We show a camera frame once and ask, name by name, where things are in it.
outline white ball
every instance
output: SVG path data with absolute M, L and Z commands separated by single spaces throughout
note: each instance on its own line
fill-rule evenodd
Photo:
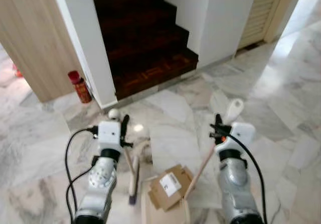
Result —
M 108 112 L 108 117 L 111 120 L 120 120 L 120 111 L 116 108 L 112 108 L 109 112 Z

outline cable connector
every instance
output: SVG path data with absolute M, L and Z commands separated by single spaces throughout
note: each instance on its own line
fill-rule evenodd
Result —
M 98 135 L 98 125 L 94 125 L 86 129 L 87 131 L 91 132 L 93 135 Z

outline louvered door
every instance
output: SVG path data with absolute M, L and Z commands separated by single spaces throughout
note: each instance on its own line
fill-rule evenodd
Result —
M 238 48 L 263 40 L 280 0 L 254 0 Z

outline marble floor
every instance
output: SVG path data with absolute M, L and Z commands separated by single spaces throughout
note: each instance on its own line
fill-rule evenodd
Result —
M 0 220 L 10 224 L 68 223 L 63 156 L 70 133 L 106 119 L 93 101 L 76 94 L 41 104 L 23 79 L 4 80 L 0 65 Z M 249 149 L 265 178 L 269 223 L 321 223 L 321 21 L 299 32 L 211 65 L 145 99 L 121 108 L 131 117 L 128 140 L 150 139 L 153 163 L 142 162 L 141 180 L 177 163 L 194 173 L 212 144 L 213 113 L 240 97 L 239 121 L 257 130 Z M 96 142 L 80 134 L 69 155 L 71 172 L 87 169 Z M 224 223 L 219 161 L 214 156 L 191 195 L 192 223 Z M 141 223 L 140 204 L 129 206 L 129 169 L 120 159 L 108 223 Z M 260 186 L 249 165 L 261 209 Z M 86 178 L 79 180 L 80 199 Z

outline small cardboard box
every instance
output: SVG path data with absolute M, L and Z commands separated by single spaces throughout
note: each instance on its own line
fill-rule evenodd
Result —
M 167 211 L 178 203 L 184 197 L 192 179 L 193 174 L 187 167 L 177 165 L 153 180 L 148 195 L 155 209 L 162 208 Z

